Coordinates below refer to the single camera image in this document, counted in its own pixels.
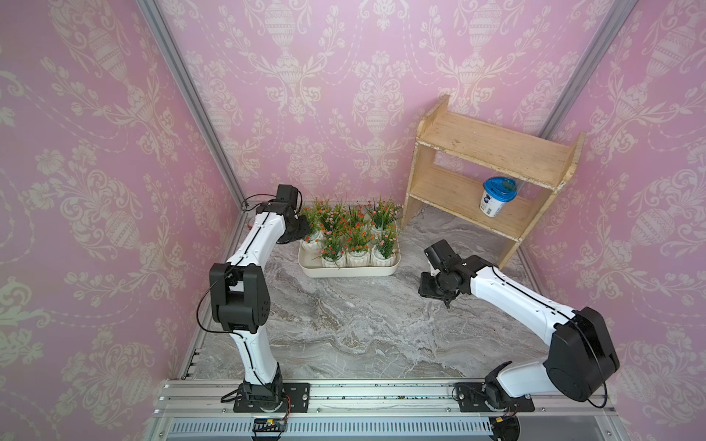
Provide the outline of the orange flower pot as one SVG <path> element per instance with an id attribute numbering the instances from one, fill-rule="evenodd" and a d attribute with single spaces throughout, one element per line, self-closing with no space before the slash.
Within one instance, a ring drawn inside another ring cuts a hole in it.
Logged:
<path id="1" fill-rule="evenodd" d="M 363 222 L 349 227 L 345 235 L 345 257 L 350 268 L 363 268 L 371 262 L 372 234 Z"/>
<path id="2" fill-rule="evenodd" d="M 315 198 L 314 201 L 303 208 L 303 215 L 310 225 L 310 233 L 307 233 L 302 240 L 302 248 L 308 252 L 318 252 L 321 249 L 324 234 L 322 232 L 321 215 L 325 211 L 327 203 L 324 200 Z"/>

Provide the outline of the pink flower pot mid-right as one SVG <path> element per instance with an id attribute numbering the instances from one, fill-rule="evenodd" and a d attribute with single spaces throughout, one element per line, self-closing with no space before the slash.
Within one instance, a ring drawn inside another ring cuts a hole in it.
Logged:
<path id="1" fill-rule="evenodd" d="M 339 233 L 325 233 L 320 244 L 318 257 L 323 268 L 343 268 L 346 265 L 345 244 Z"/>

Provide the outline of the red flower pot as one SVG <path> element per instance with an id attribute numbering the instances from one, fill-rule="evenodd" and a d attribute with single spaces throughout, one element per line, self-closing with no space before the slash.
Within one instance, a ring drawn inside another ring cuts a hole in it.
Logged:
<path id="1" fill-rule="evenodd" d="M 360 205 L 351 205 L 347 208 L 347 227 L 350 230 L 366 230 L 366 208 Z"/>

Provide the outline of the orange flower pot front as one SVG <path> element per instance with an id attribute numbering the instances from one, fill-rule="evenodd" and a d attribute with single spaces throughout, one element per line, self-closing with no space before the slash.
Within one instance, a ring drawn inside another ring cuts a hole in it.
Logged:
<path id="1" fill-rule="evenodd" d="M 345 235 L 345 257 L 350 268 L 363 268 L 371 262 L 372 234 L 363 222 L 349 227 Z"/>

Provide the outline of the large pink flower pot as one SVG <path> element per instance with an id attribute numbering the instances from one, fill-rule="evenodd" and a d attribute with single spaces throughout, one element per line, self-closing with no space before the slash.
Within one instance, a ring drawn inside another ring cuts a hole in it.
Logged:
<path id="1" fill-rule="evenodd" d="M 318 226 L 323 233 L 334 233 L 344 227 L 347 216 L 346 205 L 341 203 L 332 205 L 329 200 L 323 200 L 316 202 L 315 208 Z"/>

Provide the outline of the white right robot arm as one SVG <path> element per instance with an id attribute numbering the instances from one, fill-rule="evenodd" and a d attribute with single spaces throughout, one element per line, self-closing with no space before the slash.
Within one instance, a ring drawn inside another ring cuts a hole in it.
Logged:
<path id="1" fill-rule="evenodd" d="M 548 347 L 544 359 L 517 366 L 505 362 L 485 376 L 484 394 L 491 408 L 507 410 L 522 397 L 553 391 L 587 402 L 619 371 L 619 357 L 598 311 L 552 301 L 478 255 L 460 257 L 445 240 L 424 254 L 430 270 L 420 276 L 421 297 L 449 305 L 461 294 L 473 295 L 522 323 Z"/>

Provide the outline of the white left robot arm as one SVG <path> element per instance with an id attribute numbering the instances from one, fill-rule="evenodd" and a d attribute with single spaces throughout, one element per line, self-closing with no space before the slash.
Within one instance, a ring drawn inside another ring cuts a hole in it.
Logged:
<path id="1" fill-rule="evenodd" d="M 292 185 L 257 207 L 253 228 L 234 255 L 214 264 L 209 273 L 211 316 L 222 334 L 236 343 L 245 374 L 236 390 L 244 406 L 277 412 L 286 405 L 279 363 L 271 353 L 266 322 L 270 293 L 265 266 L 274 247 L 302 240 L 311 232 L 301 214 L 303 198 Z"/>

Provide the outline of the white plastic storage box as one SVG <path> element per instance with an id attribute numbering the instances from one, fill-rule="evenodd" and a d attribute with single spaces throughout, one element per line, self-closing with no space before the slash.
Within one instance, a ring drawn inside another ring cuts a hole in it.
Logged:
<path id="1" fill-rule="evenodd" d="M 336 279 L 337 277 L 388 277 L 397 270 L 402 255 L 399 250 L 393 256 L 391 266 L 337 266 L 325 268 L 318 250 L 306 242 L 299 242 L 298 262 L 307 277 L 313 279 Z"/>

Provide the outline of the blue lidded white cup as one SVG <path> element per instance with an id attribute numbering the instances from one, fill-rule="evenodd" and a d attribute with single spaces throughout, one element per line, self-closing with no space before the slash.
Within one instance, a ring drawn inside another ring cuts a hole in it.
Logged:
<path id="1" fill-rule="evenodd" d="M 518 195 L 517 183 L 505 176 L 494 176 L 483 183 L 484 193 L 480 202 L 481 212 L 491 218 L 498 216 L 503 207 Z"/>

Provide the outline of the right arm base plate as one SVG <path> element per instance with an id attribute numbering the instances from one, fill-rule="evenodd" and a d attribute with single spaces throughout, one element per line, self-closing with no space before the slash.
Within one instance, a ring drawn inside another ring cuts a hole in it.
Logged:
<path id="1" fill-rule="evenodd" d="M 531 398 L 510 398 L 504 404 L 494 404 L 485 393 L 482 382 L 457 382 L 450 393 L 462 413 L 532 413 L 535 406 Z"/>

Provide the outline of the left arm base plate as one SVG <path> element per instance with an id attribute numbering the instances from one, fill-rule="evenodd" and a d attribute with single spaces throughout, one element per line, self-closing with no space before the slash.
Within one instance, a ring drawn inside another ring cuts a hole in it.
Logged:
<path id="1" fill-rule="evenodd" d="M 235 413 L 307 413 L 311 384 L 285 382 L 262 386 L 244 382 L 237 389 Z"/>

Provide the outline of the aluminium mounting rail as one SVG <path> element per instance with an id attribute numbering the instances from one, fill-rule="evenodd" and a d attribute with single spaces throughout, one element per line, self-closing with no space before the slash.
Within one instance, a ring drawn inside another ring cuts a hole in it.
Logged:
<path id="1" fill-rule="evenodd" d="M 304 380 L 265 413 L 226 380 L 165 384 L 146 440 L 627 440 L 612 405 L 557 392 L 512 410 L 482 403 L 477 380 Z"/>

